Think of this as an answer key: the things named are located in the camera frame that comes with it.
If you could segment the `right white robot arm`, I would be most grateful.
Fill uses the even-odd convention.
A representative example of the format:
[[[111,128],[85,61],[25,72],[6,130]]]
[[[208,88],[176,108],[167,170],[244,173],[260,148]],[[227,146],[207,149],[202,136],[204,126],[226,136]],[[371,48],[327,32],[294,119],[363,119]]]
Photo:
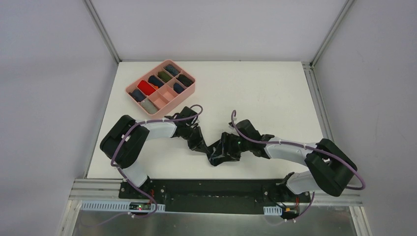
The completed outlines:
[[[338,197],[349,188],[350,181],[357,174],[357,166],[329,139],[302,144],[271,134],[262,135],[247,119],[229,124],[237,134],[222,133],[220,140],[212,145],[210,163],[217,166],[223,162],[239,161],[241,154],[249,151],[257,157],[306,166],[307,171],[290,172],[278,183],[279,195],[287,202],[303,192],[316,190]]]

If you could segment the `grey underwear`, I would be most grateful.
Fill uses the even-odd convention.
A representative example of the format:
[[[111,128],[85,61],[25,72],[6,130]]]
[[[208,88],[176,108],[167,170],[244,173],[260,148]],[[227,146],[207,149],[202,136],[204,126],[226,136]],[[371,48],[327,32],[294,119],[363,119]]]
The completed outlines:
[[[158,112],[158,108],[149,99],[144,99],[140,105],[150,115]]]

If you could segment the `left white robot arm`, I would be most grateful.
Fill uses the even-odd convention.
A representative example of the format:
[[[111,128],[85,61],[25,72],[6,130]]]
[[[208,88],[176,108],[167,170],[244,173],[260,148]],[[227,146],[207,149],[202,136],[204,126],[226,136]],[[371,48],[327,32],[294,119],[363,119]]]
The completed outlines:
[[[187,141],[192,151],[211,154],[203,138],[197,119],[201,114],[194,108],[201,105],[184,107],[180,113],[154,120],[138,121],[129,115],[123,115],[101,141],[100,150],[111,160],[122,177],[129,182],[131,192],[138,199],[149,195],[150,178],[141,169],[137,159],[145,142],[160,138],[181,137]]]

